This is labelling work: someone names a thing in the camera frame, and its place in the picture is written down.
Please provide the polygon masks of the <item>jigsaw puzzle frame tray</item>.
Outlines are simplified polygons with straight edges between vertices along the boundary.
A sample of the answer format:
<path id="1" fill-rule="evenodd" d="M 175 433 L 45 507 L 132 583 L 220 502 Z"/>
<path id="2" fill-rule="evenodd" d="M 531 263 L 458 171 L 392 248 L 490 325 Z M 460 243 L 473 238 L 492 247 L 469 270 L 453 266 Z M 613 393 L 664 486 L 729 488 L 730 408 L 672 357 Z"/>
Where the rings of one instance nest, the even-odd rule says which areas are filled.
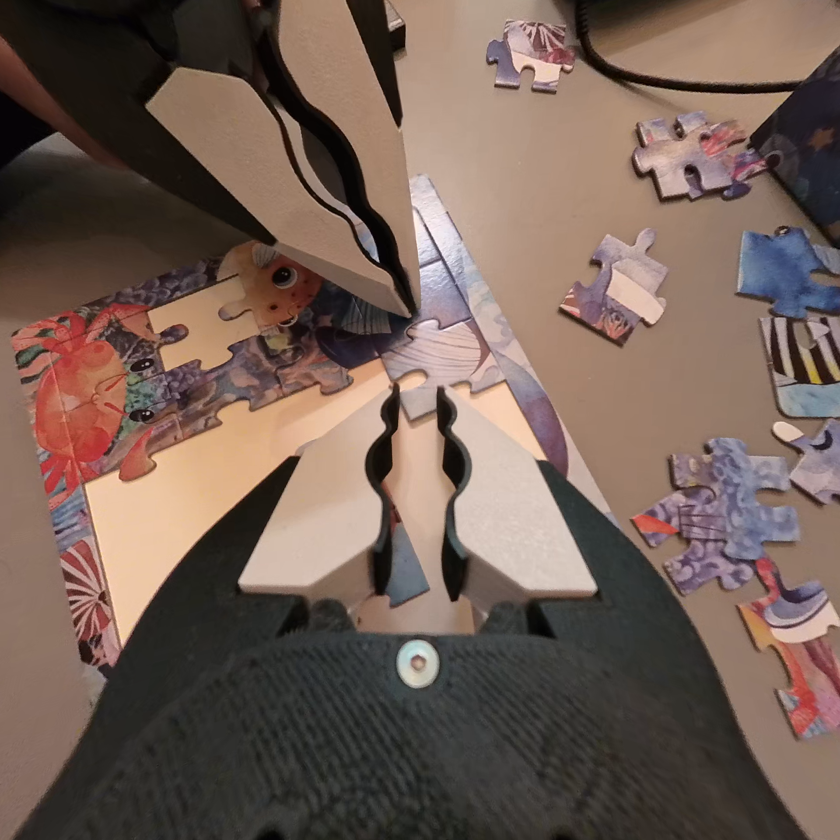
<path id="1" fill-rule="evenodd" d="M 443 267 L 499 363 L 506 385 L 544 457 L 607 517 L 614 519 L 592 473 L 562 424 L 547 393 L 488 285 L 471 258 L 452 217 L 425 175 L 419 202 L 422 222 Z M 205 291 L 196 303 L 166 304 L 152 311 L 154 326 L 172 319 L 197 328 L 197 337 L 163 350 L 167 369 L 199 359 L 210 366 L 228 357 L 231 339 L 255 325 L 250 316 L 234 323 L 211 323 L 221 291 Z M 290 395 L 255 411 L 246 402 L 226 405 L 220 424 L 157 453 L 146 476 L 124 480 L 112 472 L 87 483 L 80 495 L 50 509 L 60 570 L 82 662 L 106 676 L 141 614 L 181 557 L 242 497 L 300 447 L 327 433 L 377 393 L 398 382 L 411 389 L 425 380 L 415 372 L 393 381 L 374 360 L 350 371 L 352 383 L 330 395 L 318 387 Z M 421 606 L 430 627 L 467 632 L 463 605 L 443 607 L 446 592 L 437 557 L 439 520 L 451 491 L 438 460 L 442 439 L 435 413 L 409 421 L 401 406 L 393 438 L 395 466 L 385 479 L 425 572 L 429 591 Z"/>

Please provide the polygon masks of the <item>scattered loose jigsaw pieces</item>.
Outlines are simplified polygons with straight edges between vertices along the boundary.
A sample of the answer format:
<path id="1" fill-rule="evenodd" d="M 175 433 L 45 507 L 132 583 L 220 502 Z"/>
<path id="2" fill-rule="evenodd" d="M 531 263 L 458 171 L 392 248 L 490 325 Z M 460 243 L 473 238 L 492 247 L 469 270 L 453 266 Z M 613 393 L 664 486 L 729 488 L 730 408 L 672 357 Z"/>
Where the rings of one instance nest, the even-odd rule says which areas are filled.
<path id="1" fill-rule="evenodd" d="M 712 84 L 646 76 L 596 53 L 585 2 L 576 5 L 575 26 L 588 61 L 616 81 L 743 95 L 792 93 L 803 83 Z M 663 202 L 746 196 L 749 179 L 774 175 L 781 159 L 757 152 L 739 121 L 712 122 L 704 111 L 641 121 L 636 134 L 633 169 L 652 178 Z M 754 646 L 773 649 L 782 661 L 790 686 L 776 694 L 799 739 L 838 730 L 838 657 L 828 636 L 838 628 L 838 612 L 818 582 L 784 584 L 764 545 L 798 540 L 799 520 L 792 507 L 766 506 L 758 493 L 796 487 L 820 505 L 838 500 L 838 284 L 818 276 L 838 278 L 838 246 L 818 244 L 802 227 L 790 225 L 771 234 L 742 234 L 736 292 L 771 305 L 759 329 L 777 408 L 785 417 L 823 421 L 811 436 L 790 423 L 773 425 L 773 436 L 800 456 L 793 469 L 784 457 L 751 455 L 740 439 L 716 437 L 698 457 L 670 456 L 674 491 L 633 518 L 651 547 L 672 534 L 686 541 L 685 551 L 665 563 L 682 595 L 710 581 L 734 590 L 760 579 L 765 595 L 740 604 L 738 611 Z"/>

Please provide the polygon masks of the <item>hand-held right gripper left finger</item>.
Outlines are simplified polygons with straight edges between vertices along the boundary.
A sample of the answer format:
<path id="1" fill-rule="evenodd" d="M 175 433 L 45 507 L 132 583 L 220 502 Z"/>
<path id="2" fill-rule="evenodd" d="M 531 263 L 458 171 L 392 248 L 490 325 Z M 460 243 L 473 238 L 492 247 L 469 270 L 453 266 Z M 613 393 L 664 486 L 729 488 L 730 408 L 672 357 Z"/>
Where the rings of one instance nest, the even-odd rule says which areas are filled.
<path id="1" fill-rule="evenodd" d="M 355 610 L 392 574 L 393 468 L 400 387 L 383 390 L 303 448 L 238 578 L 247 594 L 332 599 Z"/>

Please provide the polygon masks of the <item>striped whale jigsaw piece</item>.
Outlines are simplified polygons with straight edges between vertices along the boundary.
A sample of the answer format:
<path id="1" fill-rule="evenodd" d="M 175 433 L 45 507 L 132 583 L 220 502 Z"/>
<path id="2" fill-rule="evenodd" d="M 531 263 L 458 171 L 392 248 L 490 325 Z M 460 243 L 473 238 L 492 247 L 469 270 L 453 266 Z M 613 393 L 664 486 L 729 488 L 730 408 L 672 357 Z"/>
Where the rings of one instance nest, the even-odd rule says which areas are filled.
<path id="1" fill-rule="evenodd" d="M 380 357 L 393 381 L 415 372 L 425 374 L 420 385 L 401 389 L 402 409 L 411 422 L 436 412 L 440 387 L 466 383 L 471 393 L 479 393 L 506 379 L 473 319 L 444 329 L 435 319 L 417 322 L 406 336 L 403 344 Z"/>

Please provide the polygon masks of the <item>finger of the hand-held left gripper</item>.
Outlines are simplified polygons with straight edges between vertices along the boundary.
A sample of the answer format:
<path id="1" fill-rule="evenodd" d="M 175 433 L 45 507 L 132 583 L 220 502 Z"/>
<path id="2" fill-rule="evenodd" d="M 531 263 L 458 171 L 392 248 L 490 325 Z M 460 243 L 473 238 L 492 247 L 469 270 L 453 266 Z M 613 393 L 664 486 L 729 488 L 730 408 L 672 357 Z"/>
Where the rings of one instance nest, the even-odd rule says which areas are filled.
<path id="1" fill-rule="evenodd" d="M 261 3 L 269 82 L 327 150 L 402 309 L 421 301 L 403 109 L 384 2 Z"/>
<path id="2" fill-rule="evenodd" d="M 301 266 L 372 305 L 407 316 L 392 276 L 354 226 L 310 194 L 287 152 L 284 126 L 246 80 L 173 69 L 148 112 Z"/>

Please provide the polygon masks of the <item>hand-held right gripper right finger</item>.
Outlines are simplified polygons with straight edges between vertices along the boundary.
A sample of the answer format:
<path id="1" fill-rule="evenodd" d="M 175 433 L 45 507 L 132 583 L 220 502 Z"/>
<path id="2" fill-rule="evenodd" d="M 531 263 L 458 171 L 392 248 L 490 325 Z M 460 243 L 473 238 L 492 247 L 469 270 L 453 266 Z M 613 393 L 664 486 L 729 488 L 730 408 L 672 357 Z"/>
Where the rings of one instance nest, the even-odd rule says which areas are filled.
<path id="1" fill-rule="evenodd" d="M 509 388 L 484 395 L 437 389 L 437 429 L 453 486 L 444 518 L 441 569 L 448 597 L 469 605 L 474 630 L 494 606 L 598 595 Z"/>

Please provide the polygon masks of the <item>assembled jigsaw puzzle section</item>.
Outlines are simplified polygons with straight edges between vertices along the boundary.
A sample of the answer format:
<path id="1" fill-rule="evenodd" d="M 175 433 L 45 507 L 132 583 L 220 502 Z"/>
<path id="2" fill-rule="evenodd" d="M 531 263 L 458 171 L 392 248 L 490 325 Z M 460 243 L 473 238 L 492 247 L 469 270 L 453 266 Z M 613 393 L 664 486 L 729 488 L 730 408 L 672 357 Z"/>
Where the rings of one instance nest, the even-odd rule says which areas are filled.
<path id="1" fill-rule="evenodd" d="M 153 457 L 220 424 L 231 403 L 255 411 L 318 387 L 340 392 L 350 371 L 407 340 L 413 324 L 441 328 L 469 319 L 463 298 L 422 222 L 413 184 L 423 307 L 409 321 L 375 309 L 332 282 L 261 244 L 205 259 L 135 287 L 38 320 L 14 333 L 20 381 L 50 509 L 100 477 L 146 476 Z M 167 369 L 163 350 L 197 337 L 152 311 L 196 303 L 205 291 L 223 300 L 211 323 L 254 319 L 228 357 L 210 366 L 195 358 Z"/>

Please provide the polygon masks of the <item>person's left forearm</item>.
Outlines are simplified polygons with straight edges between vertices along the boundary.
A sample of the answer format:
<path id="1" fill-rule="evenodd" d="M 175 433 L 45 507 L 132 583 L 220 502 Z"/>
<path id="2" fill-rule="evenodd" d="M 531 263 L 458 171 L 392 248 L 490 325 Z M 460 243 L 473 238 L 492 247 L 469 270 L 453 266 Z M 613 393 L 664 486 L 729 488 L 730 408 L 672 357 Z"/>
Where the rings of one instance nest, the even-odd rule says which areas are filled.
<path id="1" fill-rule="evenodd" d="M 62 134 L 93 160 L 105 165 L 123 167 L 118 158 L 86 134 L 51 97 L 4 38 L 1 38 L 1 89 L 17 105 L 47 123 L 51 129 Z"/>

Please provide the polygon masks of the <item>illustrated puzzle box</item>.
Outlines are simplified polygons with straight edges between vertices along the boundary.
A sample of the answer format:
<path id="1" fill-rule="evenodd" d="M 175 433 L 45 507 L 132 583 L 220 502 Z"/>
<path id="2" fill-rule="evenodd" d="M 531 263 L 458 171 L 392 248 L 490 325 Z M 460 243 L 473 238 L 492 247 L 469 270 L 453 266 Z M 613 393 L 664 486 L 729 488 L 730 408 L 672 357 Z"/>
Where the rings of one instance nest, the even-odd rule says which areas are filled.
<path id="1" fill-rule="evenodd" d="M 752 132 L 776 179 L 832 245 L 839 244 L 839 50 L 824 59 Z"/>

